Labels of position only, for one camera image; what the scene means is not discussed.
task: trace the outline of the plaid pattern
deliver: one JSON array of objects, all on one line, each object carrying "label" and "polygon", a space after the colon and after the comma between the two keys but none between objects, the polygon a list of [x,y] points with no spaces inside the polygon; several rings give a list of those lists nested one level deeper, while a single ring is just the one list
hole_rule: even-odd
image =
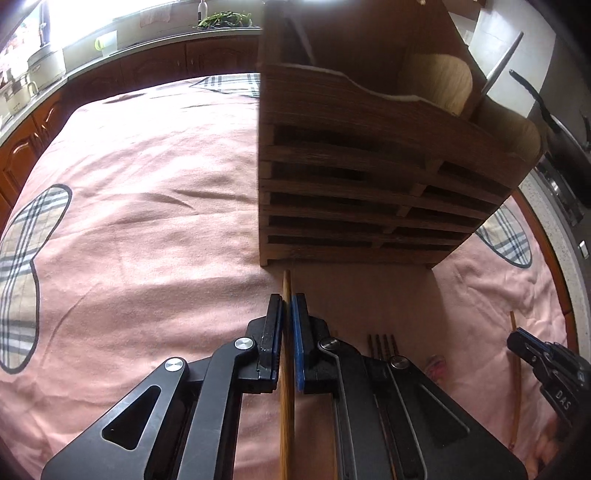
[{"label": "plaid pattern", "polygon": [[505,205],[501,205],[476,234],[511,265],[520,268],[531,266],[530,243],[521,224]]},{"label": "plaid pattern", "polygon": [[237,93],[251,98],[259,98],[261,86],[260,73],[235,73],[202,77],[191,87],[204,88],[212,92]]},{"label": "plaid pattern", "polygon": [[0,365],[20,372],[37,344],[39,289],[35,256],[60,223],[72,191],[53,185],[12,220],[0,244]]}]

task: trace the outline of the white bottle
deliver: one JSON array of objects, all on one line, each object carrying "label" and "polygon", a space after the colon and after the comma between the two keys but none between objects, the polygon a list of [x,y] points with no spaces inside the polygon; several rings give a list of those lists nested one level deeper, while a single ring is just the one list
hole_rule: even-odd
[{"label": "white bottle", "polygon": [[197,21],[205,20],[207,18],[207,3],[205,0],[201,0],[197,9]]}]

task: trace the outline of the wooden cabinet door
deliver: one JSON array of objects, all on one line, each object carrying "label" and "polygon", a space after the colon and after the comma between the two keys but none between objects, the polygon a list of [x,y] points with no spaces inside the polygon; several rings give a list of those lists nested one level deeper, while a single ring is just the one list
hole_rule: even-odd
[{"label": "wooden cabinet door", "polygon": [[121,65],[128,91],[187,78],[183,43],[172,43],[134,53],[123,58]]},{"label": "wooden cabinet door", "polygon": [[43,146],[31,116],[0,147],[0,192],[13,206]]},{"label": "wooden cabinet door", "polygon": [[121,61],[113,60],[69,80],[73,109],[125,93]]},{"label": "wooden cabinet door", "polygon": [[8,217],[12,212],[12,206],[8,203],[2,192],[0,192],[0,233],[4,230]]},{"label": "wooden cabinet door", "polygon": [[258,37],[204,38],[187,42],[189,77],[256,71]]},{"label": "wooden cabinet door", "polygon": [[74,105],[70,97],[70,89],[64,85],[51,95],[33,112],[33,120],[45,150],[70,118]]}]

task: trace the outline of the pan handle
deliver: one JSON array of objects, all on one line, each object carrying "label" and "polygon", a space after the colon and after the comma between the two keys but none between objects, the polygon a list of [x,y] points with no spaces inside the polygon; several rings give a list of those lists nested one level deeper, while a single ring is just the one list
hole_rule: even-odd
[{"label": "pan handle", "polygon": [[525,78],[523,78],[521,75],[519,75],[519,73],[517,73],[515,70],[509,70],[509,75],[511,75],[518,83],[520,83],[525,88],[525,90],[527,90],[530,93],[534,100],[538,102],[540,110],[542,112],[542,118],[548,124],[548,126],[554,131],[554,133],[560,133],[560,127],[552,118],[550,111],[546,108],[544,100],[533,87],[533,85],[530,82],[528,82]]},{"label": "pan handle", "polygon": [[587,115],[585,115],[581,110],[579,110],[579,113],[583,117],[583,122],[585,123],[585,133],[587,135],[587,141],[583,145],[583,150],[585,150],[587,153],[590,153],[591,152],[591,124],[589,123],[589,117]]}]

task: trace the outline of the countertop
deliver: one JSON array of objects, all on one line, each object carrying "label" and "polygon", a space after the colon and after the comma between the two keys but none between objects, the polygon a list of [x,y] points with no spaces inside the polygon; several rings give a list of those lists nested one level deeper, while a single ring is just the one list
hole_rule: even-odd
[{"label": "countertop", "polygon": [[6,120],[0,128],[0,145],[2,145],[5,142],[5,140],[11,135],[11,133],[14,132],[16,128],[21,124],[21,122],[26,117],[28,117],[31,114],[31,112],[35,110],[35,108],[37,108],[44,100],[49,98],[51,94],[55,93],[57,90],[63,87],[69,80],[75,79],[83,73],[86,73],[89,70],[97,68],[105,63],[109,63],[110,61],[114,61],[117,59],[122,59],[123,57],[132,55],[139,51],[149,50],[150,48],[161,47],[164,45],[169,45],[171,43],[196,40],[198,38],[230,37],[234,35],[259,35],[260,33],[261,29],[256,27],[220,28],[218,30],[198,31],[194,33],[174,35],[171,37],[147,41],[144,43],[133,45],[131,47],[127,47],[123,50],[119,50],[109,55],[108,57],[100,57],[98,59],[94,59],[82,65],[81,67],[72,70],[71,72],[67,72],[66,75],[63,76],[60,80],[58,80],[55,83],[52,83],[49,87],[40,91],[37,95],[33,96],[33,98],[27,104],[27,106],[23,108],[20,112],[18,112],[16,115],[12,117],[9,117],[8,120]]},{"label": "countertop", "polygon": [[583,261],[567,219],[560,213],[556,200],[545,187],[540,174],[532,170],[519,186],[544,228],[552,245],[573,305],[577,326],[579,355],[591,361],[591,309],[589,295],[591,278],[582,270]]}]

